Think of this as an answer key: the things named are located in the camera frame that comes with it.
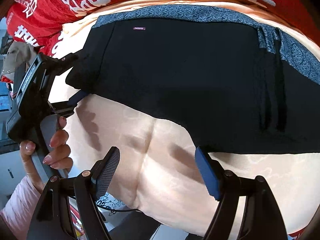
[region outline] screw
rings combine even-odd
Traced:
[[[226,171],[224,171],[224,175],[226,175],[228,177],[231,177],[233,175],[233,172],[229,171],[229,170],[226,170]]]
[[[52,176],[52,177],[50,178],[50,181],[51,181],[51,182],[55,182],[57,179],[58,179],[57,176]]]
[[[265,181],[264,177],[262,177],[262,176],[257,176],[256,179],[259,182],[264,182]]]
[[[88,177],[90,175],[90,173],[91,173],[90,171],[83,171],[82,176]]]

